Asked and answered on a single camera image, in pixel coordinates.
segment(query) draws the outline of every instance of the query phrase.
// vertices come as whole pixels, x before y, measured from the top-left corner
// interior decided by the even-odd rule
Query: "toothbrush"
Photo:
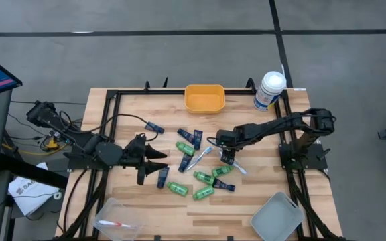
[[[243,169],[243,168],[239,165],[239,162],[238,162],[236,159],[233,161],[232,166],[234,166],[234,167],[236,167],[237,169],[239,169],[239,171],[240,171],[242,174],[244,174],[244,175],[247,174],[247,171],[245,171],[245,169]]]
[[[113,226],[113,227],[122,227],[122,228],[135,228],[135,226],[132,226],[132,225],[122,224],[122,223],[119,223],[119,222],[110,222],[110,221],[106,221],[106,220],[99,220],[98,223],[100,225],[104,225],[104,226]]]
[[[203,151],[202,154],[200,154],[200,156],[199,156],[198,158],[194,159],[194,160],[191,162],[191,164],[186,168],[185,171],[190,170],[192,167],[194,167],[196,164],[198,164],[198,162],[201,160],[201,158],[202,158],[203,156],[205,156],[205,154],[209,154],[213,149],[214,149],[214,148],[212,148],[212,147],[207,147],[207,148],[205,149],[205,151]]]

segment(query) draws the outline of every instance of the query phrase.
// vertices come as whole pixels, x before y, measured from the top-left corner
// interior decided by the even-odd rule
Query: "gray tray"
[[[251,218],[251,225],[264,241],[284,241],[302,222],[302,210],[278,192]]]

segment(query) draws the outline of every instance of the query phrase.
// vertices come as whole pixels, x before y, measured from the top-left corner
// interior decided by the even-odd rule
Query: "wooden table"
[[[106,91],[106,88],[90,90],[82,123],[83,130],[99,126]],[[306,91],[289,89],[288,94],[292,112],[303,111],[310,107]],[[170,166],[167,182],[174,181],[189,189],[187,197],[181,197],[167,188],[156,188],[158,172],[146,177],[144,185],[140,186],[136,184],[137,171],[134,168],[113,168],[107,182],[106,199],[113,197],[119,200],[122,204],[135,209],[144,219],[145,227],[137,237],[138,240],[152,240],[155,235],[161,235],[162,240],[226,240],[227,236],[234,236],[235,240],[260,240],[250,225],[251,216],[275,193],[282,191],[289,195],[287,177],[281,168],[277,150],[280,143],[279,135],[265,137],[262,141],[247,146],[237,153],[237,159],[247,170],[248,175],[242,175],[235,169],[230,174],[220,177],[223,182],[236,185],[234,193],[216,189],[214,195],[194,201],[192,194],[206,185],[193,177],[193,171],[210,173],[211,169],[222,166],[223,163],[219,161],[218,152],[213,151],[193,170],[187,173],[178,172],[183,153],[177,150],[175,143],[185,140],[176,131],[178,128],[190,133],[193,133],[194,129],[202,130],[204,136],[201,150],[204,150],[210,145],[206,138],[215,137],[217,130],[231,130],[235,125],[271,121],[275,119],[274,108],[267,112],[259,112],[253,106],[252,95],[227,95],[226,106],[220,114],[189,114],[182,95],[124,95],[119,113],[135,114],[165,129],[164,134],[151,142],[153,148],[168,154],[168,158],[157,161]],[[117,121],[115,142],[124,147],[135,133],[141,132],[146,132],[148,137],[154,136],[152,132],[144,129],[143,122],[120,116]],[[70,174],[66,193],[71,192],[81,172],[74,171]],[[68,226],[84,207],[89,178],[90,171],[83,176],[74,192],[68,211]],[[307,171],[306,180],[312,207],[332,232],[342,235],[328,180],[317,171]],[[60,224],[66,201],[67,196],[62,206]],[[94,214],[95,210],[92,210],[87,236],[92,233],[90,223]],[[308,236],[306,219],[304,230],[305,236]],[[100,239],[107,237],[100,234]],[[290,240],[295,239],[294,232]]]

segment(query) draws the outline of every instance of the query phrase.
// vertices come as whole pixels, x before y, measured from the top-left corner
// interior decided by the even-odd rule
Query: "yellow cable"
[[[25,154],[28,154],[28,155],[51,155],[53,153],[57,153],[58,151],[62,150],[63,148],[65,148],[68,144],[65,144],[63,146],[61,146],[59,149],[57,150],[54,150],[54,151],[50,151],[48,153],[33,153],[33,152],[30,152],[30,151],[22,151],[22,150],[18,150],[20,153],[25,153]],[[6,145],[4,143],[2,143],[2,146],[5,147],[5,148],[8,148],[10,150],[13,150],[13,147],[10,147],[9,145]]]

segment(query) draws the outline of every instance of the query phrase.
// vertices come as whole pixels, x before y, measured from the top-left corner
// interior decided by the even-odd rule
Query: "orange bowl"
[[[184,91],[184,103],[192,114],[217,114],[226,105],[220,84],[191,84]]]

